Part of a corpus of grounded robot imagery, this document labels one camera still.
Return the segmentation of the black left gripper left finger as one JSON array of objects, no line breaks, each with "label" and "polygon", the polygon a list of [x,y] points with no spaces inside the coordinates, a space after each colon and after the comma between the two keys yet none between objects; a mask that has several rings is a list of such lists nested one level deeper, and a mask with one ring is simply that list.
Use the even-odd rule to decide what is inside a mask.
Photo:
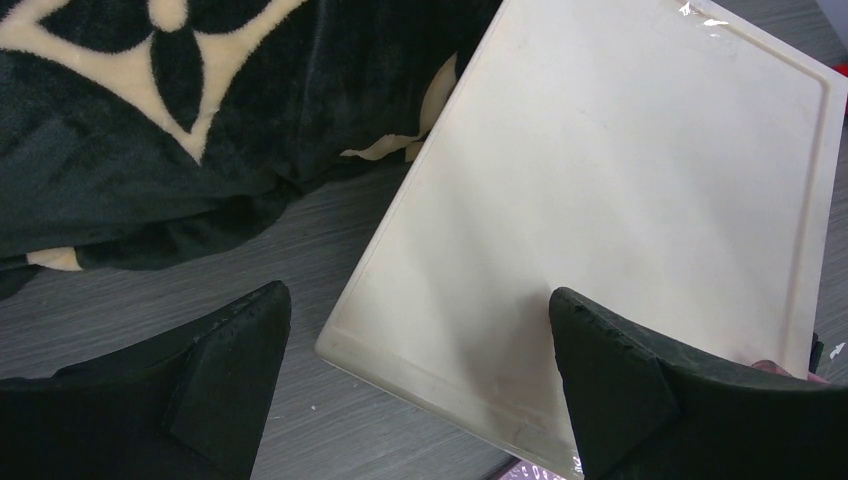
[{"label": "black left gripper left finger", "polygon": [[274,281],[47,378],[1,383],[5,479],[247,479],[290,332]]}]

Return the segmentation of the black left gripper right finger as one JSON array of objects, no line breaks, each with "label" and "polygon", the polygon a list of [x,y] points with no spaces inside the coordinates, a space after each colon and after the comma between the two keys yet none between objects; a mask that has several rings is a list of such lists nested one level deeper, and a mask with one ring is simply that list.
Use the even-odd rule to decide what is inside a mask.
[{"label": "black left gripper right finger", "polygon": [[843,479],[847,389],[738,364],[569,288],[549,320],[588,479]]}]

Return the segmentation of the white pink drawer organizer box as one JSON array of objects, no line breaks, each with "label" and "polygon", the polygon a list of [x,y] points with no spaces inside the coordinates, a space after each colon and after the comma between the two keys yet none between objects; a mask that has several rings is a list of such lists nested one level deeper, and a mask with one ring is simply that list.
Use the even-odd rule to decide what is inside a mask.
[{"label": "white pink drawer organizer box", "polygon": [[317,354],[564,479],[559,287],[803,375],[846,97],[712,1],[506,1]]}]

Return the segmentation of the holographic eyeshadow palette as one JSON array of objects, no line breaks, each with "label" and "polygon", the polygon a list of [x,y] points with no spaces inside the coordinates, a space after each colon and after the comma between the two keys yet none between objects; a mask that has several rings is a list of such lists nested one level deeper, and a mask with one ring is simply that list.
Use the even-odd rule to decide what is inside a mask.
[{"label": "holographic eyeshadow palette", "polygon": [[564,477],[531,462],[515,460],[492,477],[493,480],[564,480]]}]

